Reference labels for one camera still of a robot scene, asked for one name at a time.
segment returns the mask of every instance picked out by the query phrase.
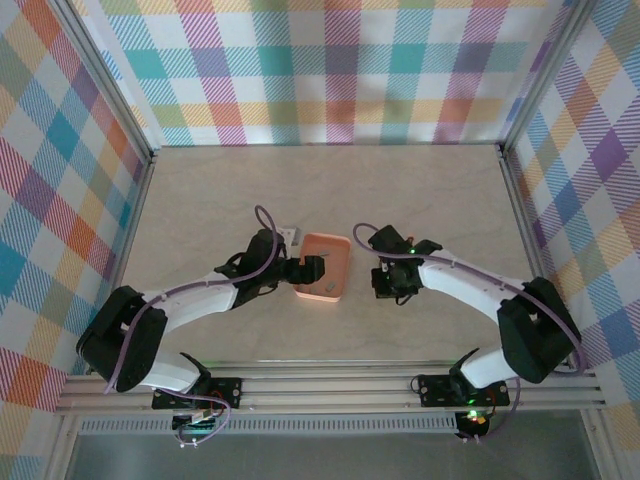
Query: pink tray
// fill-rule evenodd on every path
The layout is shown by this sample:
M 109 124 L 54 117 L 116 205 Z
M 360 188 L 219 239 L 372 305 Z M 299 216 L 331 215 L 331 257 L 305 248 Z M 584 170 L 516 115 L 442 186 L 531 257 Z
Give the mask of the pink tray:
M 340 300 L 347 283 L 350 254 L 351 240 L 346 237 L 324 233 L 305 235 L 300 249 L 300 258 L 304 261 L 305 255 L 322 255 L 324 276 L 311 285 L 295 285 L 293 289 L 296 295 L 323 302 Z

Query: metal rail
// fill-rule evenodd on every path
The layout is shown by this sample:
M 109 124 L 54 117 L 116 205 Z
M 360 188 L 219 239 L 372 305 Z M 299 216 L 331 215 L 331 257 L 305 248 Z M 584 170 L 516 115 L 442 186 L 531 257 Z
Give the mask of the metal rail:
M 210 370 L 214 376 L 243 379 L 241 405 L 234 410 L 238 414 L 464 411 L 465 407 L 423 408 L 409 388 L 414 376 L 446 375 L 449 367 L 420 362 L 256 362 Z M 507 384 L 513 400 L 515 384 Z M 166 413 L 151 409 L 149 387 L 111 395 L 103 395 L 104 388 L 104 380 L 97 375 L 69 377 L 58 412 Z M 604 403 L 597 379 L 589 372 L 584 377 L 550 377 L 540 385 L 522 382 L 518 408 L 573 410 L 601 408 Z

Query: plaid wallpaper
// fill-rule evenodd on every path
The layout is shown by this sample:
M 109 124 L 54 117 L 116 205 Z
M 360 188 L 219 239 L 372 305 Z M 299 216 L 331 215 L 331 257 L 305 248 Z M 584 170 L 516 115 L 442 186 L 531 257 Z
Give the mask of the plaid wallpaper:
M 32 479 L 142 161 L 45 0 L 0 0 L 0 479 Z
M 92 0 L 99 24 L 83 1 L 142 126 L 136 89 L 167 145 L 495 140 L 572 3 Z
M 544 261 L 582 328 L 637 467 L 639 145 L 640 0 L 600 0 L 517 154 Z

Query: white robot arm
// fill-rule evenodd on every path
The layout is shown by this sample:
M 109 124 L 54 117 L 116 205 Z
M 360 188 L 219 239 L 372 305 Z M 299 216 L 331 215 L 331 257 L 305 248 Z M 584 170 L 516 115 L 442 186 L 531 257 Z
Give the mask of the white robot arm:
M 450 370 L 451 389 L 459 401 L 473 400 L 480 389 L 515 377 L 542 382 L 579 345 L 580 334 L 554 285 L 537 277 L 530 282 L 496 275 L 459 262 L 439 244 L 413 244 L 388 225 L 356 242 L 380 257 L 371 271 L 378 298 L 403 305 L 421 288 L 437 290 L 466 303 L 493 320 L 501 345 L 476 349 Z
M 423 240 L 414 245 L 390 225 L 369 239 L 371 248 L 358 240 L 355 229 L 354 236 L 380 258 L 379 268 L 371 272 L 376 297 L 395 298 L 402 305 L 422 288 L 437 290 L 482 312 L 500 329 L 501 345 L 473 350 L 444 378 L 423 379 L 432 382 L 423 389 L 428 396 L 442 401 L 434 392 L 446 393 L 447 404 L 438 406 L 476 401 L 478 406 L 486 405 L 487 394 L 504 394 L 501 382 L 514 377 L 540 383 L 579 342 L 577 328 L 555 287 L 543 278 L 523 282 L 491 274 L 458 262 L 434 242 Z M 237 308 L 256 298 L 263 287 L 276 288 L 281 281 L 312 284 L 324 275 L 322 257 L 305 257 L 304 262 L 288 259 L 281 236 L 275 237 L 277 254 L 270 257 L 273 238 L 272 231 L 260 230 L 246 252 L 234 255 L 198 282 L 166 294 L 143 294 L 128 286 L 116 289 L 80 338 L 78 353 L 103 378 L 114 381 L 112 377 L 117 377 L 114 385 L 118 392 L 138 385 L 156 388 L 153 408 L 208 408 L 203 401 L 181 402 L 169 391 L 210 397 L 223 389 L 224 399 L 237 406 L 242 379 L 213 379 L 189 355 L 162 352 L 159 345 L 174 329 L 204 315 Z M 261 265 L 268 266 L 257 276 L 248 275 Z M 135 318 L 139 320 L 137 328 Z M 129 325 L 134 325 L 132 334 L 128 333 Z M 129 344 L 124 341 L 127 336 Z M 431 400 L 421 396 L 423 405 Z M 502 401 L 508 404 L 508 395 L 502 395 Z
M 162 337 L 202 316 L 240 307 L 264 287 L 273 290 L 283 281 L 308 285 L 324 275 L 322 257 L 287 258 L 283 237 L 275 238 L 274 248 L 274 232 L 260 230 L 246 252 L 191 284 L 144 294 L 129 286 L 114 290 L 80 337 L 77 352 L 118 392 L 147 385 L 210 395 L 215 385 L 208 371 L 187 354 L 159 351 Z

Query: floor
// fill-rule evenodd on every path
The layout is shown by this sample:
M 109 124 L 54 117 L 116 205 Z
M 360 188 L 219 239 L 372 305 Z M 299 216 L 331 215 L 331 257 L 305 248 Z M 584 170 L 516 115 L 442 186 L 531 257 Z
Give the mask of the floor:
M 223 264 L 257 231 L 256 203 L 303 233 L 351 237 L 356 222 L 391 223 L 468 262 L 530 277 L 492 146 L 198 147 L 160 152 L 123 283 L 166 288 Z M 283 284 L 181 327 L 162 348 L 201 361 L 456 360 L 498 340 L 488 318 L 438 292 L 402 308 L 376 300 L 375 265 L 354 248 L 340 302 L 300 299 Z

